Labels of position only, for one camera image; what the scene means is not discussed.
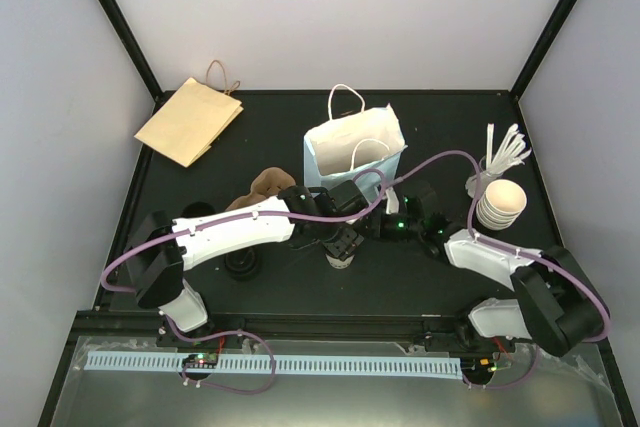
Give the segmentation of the white paper coffee cup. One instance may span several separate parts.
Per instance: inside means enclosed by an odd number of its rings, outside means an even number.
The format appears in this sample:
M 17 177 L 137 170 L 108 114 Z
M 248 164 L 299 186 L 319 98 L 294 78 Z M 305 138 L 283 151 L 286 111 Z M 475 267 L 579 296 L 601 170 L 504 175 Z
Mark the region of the white paper coffee cup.
M 325 251 L 326 259 L 329 265 L 337 270 L 343 270 L 348 268 L 354 260 L 355 254 L 352 253 L 350 255 L 342 255 L 337 256 L 330 253 L 328 250 Z

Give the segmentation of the light blue paper bag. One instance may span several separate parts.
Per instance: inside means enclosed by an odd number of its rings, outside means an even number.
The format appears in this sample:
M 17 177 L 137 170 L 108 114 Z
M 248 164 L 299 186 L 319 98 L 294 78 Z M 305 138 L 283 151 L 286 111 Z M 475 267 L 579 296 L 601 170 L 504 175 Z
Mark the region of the light blue paper bag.
M 381 191 L 380 176 L 373 171 L 377 169 L 386 181 L 393 181 L 407 144 L 391 105 L 368 108 L 364 98 L 356 95 L 360 110 L 335 117 L 332 101 L 338 89 L 357 94 L 345 84 L 335 85 L 327 101 L 328 120 L 305 133 L 304 185 L 330 190 L 352 180 L 367 201 L 373 202 Z

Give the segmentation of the stack of black lids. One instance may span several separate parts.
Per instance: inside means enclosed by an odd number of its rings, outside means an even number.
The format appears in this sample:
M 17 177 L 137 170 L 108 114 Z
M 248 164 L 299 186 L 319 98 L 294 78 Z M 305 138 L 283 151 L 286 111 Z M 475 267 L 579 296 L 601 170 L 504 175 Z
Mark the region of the stack of black lids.
M 236 281 L 249 281 L 261 270 L 260 255 L 255 247 L 229 252 L 224 255 L 223 262 L 226 273 Z

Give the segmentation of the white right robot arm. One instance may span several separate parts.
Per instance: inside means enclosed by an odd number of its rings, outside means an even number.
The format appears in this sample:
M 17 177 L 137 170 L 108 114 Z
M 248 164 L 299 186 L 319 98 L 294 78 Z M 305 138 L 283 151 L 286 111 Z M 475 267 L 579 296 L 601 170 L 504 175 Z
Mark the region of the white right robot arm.
M 414 195 L 389 190 L 358 232 L 379 241 L 416 241 L 427 256 L 486 277 L 512 291 L 472 306 L 454 326 L 457 343 L 476 350 L 493 337 L 528 340 L 561 357 L 605 331 L 609 310 L 573 254 L 509 246 L 447 219 L 430 187 Z

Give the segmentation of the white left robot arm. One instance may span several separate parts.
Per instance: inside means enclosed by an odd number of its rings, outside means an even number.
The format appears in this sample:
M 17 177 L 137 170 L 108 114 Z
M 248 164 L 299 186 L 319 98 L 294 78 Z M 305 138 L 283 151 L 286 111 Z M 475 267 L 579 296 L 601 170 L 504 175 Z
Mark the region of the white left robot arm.
M 329 257 L 351 258 L 362 242 L 350 222 L 369 207 L 352 180 L 328 190 L 294 185 L 257 204 L 204 217 L 171 219 L 152 212 L 134 232 L 125 262 L 136 304 L 173 320 L 193 346 L 207 344 L 215 323 L 184 273 L 213 258 L 266 243 L 294 248 L 320 243 Z

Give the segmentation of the black paper coffee cup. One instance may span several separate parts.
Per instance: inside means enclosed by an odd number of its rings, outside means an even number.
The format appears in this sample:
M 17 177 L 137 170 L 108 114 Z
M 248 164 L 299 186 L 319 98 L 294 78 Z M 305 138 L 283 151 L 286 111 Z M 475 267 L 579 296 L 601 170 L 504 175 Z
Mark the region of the black paper coffee cup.
M 183 218 L 191 219 L 191 218 L 199 218 L 199 217 L 208 217 L 215 214 L 216 214 L 216 210 L 211 204 L 204 201 L 197 201 L 187 205 L 183 209 L 181 216 Z

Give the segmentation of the stack of white paper cups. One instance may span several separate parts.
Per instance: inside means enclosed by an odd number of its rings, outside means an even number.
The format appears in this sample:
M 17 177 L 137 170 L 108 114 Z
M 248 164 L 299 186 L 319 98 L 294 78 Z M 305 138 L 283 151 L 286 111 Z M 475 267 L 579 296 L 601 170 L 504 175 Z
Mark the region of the stack of white paper cups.
M 476 206 L 476 217 L 481 225 L 501 231 L 509 228 L 527 206 L 527 195 L 516 182 L 498 179 L 485 189 Z

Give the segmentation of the clear cup of stirrers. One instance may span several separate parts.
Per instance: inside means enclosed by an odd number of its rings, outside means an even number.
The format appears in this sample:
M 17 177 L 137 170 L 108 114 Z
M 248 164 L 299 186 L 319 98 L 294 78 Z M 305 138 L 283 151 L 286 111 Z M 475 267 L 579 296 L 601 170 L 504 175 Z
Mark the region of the clear cup of stirrers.
M 477 190 L 483 193 L 491 182 L 501 178 L 507 170 L 523 165 L 531 155 L 532 149 L 527 145 L 525 135 L 520 132 L 517 123 L 507 129 L 497 148 L 494 147 L 494 137 L 495 126 L 488 124 L 485 156 L 479 162 L 480 174 L 471 175 L 465 184 L 471 198 L 476 195 Z

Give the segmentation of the black circuit board with leds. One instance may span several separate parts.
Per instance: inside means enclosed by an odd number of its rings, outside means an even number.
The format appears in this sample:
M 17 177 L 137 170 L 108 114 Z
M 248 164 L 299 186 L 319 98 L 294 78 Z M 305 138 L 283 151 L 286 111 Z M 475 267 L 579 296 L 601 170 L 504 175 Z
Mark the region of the black circuit board with leds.
M 183 368 L 214 368 L 219 356 L 216 353 L 189 354 L 183 361 Z

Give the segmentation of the brown kraft paper bag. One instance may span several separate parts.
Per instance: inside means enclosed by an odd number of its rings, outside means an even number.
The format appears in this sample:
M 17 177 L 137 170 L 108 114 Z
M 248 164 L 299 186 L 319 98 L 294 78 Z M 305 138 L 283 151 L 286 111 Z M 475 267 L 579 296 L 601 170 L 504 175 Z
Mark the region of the brown kraft paper bag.
M 232 94 L 240 87 L 238 80 L 229 83 L 223 63 L 211 61 L 223 73 L 223 89 L 209 82 L 187 79 L 158 111 L 135 134 L 135 139 L 182 167 L 189 167 L 207 152 L 212 143 L 243 111 Z

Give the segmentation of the black frame post right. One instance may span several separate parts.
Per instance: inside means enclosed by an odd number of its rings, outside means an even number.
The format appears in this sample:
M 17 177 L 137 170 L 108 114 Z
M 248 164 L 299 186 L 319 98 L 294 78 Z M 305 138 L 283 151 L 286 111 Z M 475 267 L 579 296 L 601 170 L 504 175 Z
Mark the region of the black frame post right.
M 526 62 L 510 89 L 510 97 L 515 101 L 522 99 L 527 87 L 536 75 L 536 72 L 541 66 L 577 2 L 578 0 L 557 1 L 551 15 L 544 25 L 543 30 L 527 57 Z

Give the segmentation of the black frame post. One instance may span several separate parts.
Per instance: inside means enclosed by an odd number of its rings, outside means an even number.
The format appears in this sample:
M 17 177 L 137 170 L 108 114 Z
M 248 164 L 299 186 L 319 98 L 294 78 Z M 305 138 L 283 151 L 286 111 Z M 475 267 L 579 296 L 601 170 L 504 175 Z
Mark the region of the black frame post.
M 157 103 L 164 91 L 154 75 L 117 0 L 97 0 L 114 32 L 124 47 L 131 63 L 151 98 Z
M 515 101 L 522 99 L 527 87 L 536 75 L 536 72 L 541 66 L 577 2 L 578 0 L 557 1 L 551 15 L 544 25 L 543 30 L 527 57 L 526 62 L 510 89 L 510 97 Z

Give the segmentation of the black frame post left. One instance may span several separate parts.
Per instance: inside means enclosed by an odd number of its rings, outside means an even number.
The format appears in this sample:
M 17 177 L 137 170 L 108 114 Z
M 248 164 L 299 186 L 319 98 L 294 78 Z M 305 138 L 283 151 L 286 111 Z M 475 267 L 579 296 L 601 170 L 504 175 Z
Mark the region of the black frame post left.
M 151 98 L 157 103 L 164 91 L 154 75 L 117 0 L 97 0 L 114 32 L 124 47 L 131 63 Z

